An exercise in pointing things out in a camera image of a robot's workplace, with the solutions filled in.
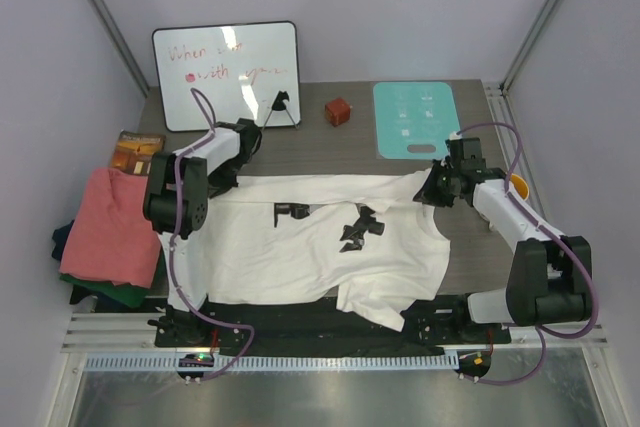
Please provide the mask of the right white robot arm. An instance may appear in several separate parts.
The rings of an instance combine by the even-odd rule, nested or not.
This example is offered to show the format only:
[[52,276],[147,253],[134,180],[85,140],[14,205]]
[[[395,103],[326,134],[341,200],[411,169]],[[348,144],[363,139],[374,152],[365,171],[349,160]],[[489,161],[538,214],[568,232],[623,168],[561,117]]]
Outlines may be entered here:
[[553,336],[580,338],[597,320],[589,242],[546,222],[520,195],[511,173],[491,168],[477,138],[453,138],[434,161],[415,201],[451,207],[465,201],[513,253],[504,288],[472,293],[451,318],[457,338],[472,342],[488,324],[538,327]]

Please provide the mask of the small white whiteboard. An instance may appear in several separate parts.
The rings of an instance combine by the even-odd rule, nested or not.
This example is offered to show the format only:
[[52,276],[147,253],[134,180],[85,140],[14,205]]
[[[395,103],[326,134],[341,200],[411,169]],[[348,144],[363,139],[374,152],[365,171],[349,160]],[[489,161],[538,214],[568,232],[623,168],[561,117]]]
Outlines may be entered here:
[[291,21],[161,28],[152,34],[165,124],[171,132],[209,128],[191,90],[212,104],[216,120],[262,127],[279,91],[301,122],[296,26]]

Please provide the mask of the white t shirt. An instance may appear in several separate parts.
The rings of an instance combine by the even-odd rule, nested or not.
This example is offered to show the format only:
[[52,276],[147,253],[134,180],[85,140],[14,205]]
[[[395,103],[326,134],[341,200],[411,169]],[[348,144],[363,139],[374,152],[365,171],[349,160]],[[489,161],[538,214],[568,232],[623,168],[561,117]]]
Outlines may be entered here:
[[398,331],[433,300],[450,243],[414,201],[427,170],[401,176],[242,176],[173,249],[177,307],[290,305],[337,293],[340,311]]

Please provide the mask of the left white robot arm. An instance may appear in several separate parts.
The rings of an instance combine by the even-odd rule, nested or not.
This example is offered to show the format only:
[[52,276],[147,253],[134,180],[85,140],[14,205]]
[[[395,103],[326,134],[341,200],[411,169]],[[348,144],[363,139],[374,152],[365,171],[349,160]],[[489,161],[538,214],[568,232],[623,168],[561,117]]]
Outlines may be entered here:
[[207,301],[199,230],[209,200],[238,186],[241,168],[258,151],[262,130],[241,118],[220,122],[188,146],[152,156],[143,215],[161,242],[169,283],[162,330],[175,330],[190,345],[205,344],[213,326],[227,327],[201,312]]

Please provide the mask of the red brown cube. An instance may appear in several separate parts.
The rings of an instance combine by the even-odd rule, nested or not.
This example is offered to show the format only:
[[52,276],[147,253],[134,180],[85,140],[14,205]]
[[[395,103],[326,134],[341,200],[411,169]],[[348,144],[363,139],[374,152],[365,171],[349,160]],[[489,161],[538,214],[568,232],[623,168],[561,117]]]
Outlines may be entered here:
[[335,98],[325,104],[324,114],[326,120],[338,127],[350,120],[352,106],[342,97]]

